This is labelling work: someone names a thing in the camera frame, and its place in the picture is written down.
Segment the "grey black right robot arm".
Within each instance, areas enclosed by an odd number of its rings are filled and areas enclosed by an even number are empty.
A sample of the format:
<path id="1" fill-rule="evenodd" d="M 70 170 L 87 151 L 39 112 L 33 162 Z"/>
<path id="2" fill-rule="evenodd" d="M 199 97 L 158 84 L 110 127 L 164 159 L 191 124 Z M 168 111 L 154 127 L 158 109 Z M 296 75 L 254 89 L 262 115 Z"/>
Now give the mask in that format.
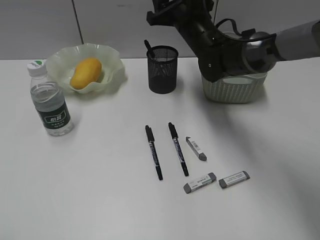
<path id="1" fill-rule="evenodd" d="M 148 24 L 176 28 L 197 57 L 202 77 L 212 83 L 229 76 L 265 73 L 277 62 L 320 55 L 318 19 L 273 34 L 251 29 L 235 38 L 213 23 L 212 0 L 155 0 L 153 7 L 146 14 Z"/>

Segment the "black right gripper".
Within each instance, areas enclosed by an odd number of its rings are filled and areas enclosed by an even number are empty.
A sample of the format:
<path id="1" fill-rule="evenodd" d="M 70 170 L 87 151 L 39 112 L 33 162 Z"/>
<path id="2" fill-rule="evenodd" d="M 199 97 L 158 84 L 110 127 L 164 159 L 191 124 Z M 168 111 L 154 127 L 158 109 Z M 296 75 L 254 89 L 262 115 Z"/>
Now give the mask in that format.
<path id="1" fill-rule="evenodd" d="M 154 0 L 147 12 L 150 26 L 174 27 L 198 59 L 202 77 L 216 82 L 244 74 L 242 43 L 227 37 L 213 24 L 212 0 Z"/>

